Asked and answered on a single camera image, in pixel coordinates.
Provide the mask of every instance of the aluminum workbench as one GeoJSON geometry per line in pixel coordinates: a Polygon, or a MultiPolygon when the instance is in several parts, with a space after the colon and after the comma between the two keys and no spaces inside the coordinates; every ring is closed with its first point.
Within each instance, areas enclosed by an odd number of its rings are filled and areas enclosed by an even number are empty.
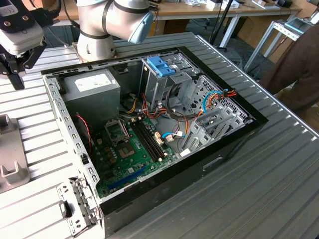
{"type": "MultiPolygon", "coordinates": [[[[319,135],[200,36],[117,41],[120,55],[186,46],[268,119],[230,161],[111,239],[310,238],[319,233],[319,135]]],[[[46,50],[14,91],[0,80],[0,114],[18,118],[31,181],[0,194],[0,238],[71,238],[55,187],[77,174],[39,71],[79,63],[74,48],[46,50]]],[[[99,226],[78,238],[103,238],[99,226]]]]}

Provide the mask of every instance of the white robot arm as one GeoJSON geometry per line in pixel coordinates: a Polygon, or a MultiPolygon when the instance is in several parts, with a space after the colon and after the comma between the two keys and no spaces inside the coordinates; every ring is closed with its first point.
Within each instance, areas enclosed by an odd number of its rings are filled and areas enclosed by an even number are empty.
{"type": "MultiPolygon", "coordinates": [[[[22,0],[0,0],[0,74],[16,90],[24,89],[25,69],[31,69],[46,48],[43,28],[54,24],[61,1],[52,11],[28,11],[22,0]]],[[[112,35],[142,42],[153,21],[147,0],[78,0],[77,6],[81,30],[77,49],[88,61],[114,56],[112,35]]]]}
{"type": "Polygon", "coordinates": [[[77,6],[81,29],[77,49],[88,61],[114,56],[112,36],[141,43],[154,17],[147,0],[78,0],[77,6]]]}

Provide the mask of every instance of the expansion slot bracket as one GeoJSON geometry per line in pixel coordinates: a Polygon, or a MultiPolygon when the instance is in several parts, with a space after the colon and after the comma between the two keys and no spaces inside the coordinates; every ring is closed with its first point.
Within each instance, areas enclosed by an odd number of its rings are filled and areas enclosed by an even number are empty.
{"type": "Polygon", "coordinates": [[[76,237],[95,225],[101,219],[98,205],[90,186],[84,177],[69,179],[57,187],[63,204],[60,204],[64,218],[67,218],[71,234],[76,237]]]}

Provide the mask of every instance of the person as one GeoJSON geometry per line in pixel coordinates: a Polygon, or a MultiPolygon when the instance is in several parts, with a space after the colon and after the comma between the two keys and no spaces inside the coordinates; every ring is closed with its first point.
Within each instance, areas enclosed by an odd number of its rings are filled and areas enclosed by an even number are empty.
{"type": "Polygon", "coordinates": [[[299,116],[319,102],[319,24],[291,44],[259,83],[273,95],[295,83],[281,101],[299,116]]]}

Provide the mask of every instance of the metal bracket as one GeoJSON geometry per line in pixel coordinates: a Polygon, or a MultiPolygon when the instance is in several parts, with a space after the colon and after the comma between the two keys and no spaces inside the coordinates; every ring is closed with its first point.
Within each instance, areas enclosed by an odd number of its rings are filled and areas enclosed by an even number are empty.
{"type": "Polygon", "coordinates": [[[0,193],[30,180],[16,119],[0,116],[0,193]]]}
{"type": "Polygon", "coordinates": [[[90,186],[84,177],[69,179],[57,187],[61,213],[67,218],[71,234],[76,237],[95,225],[101,215],[90,186]]]}

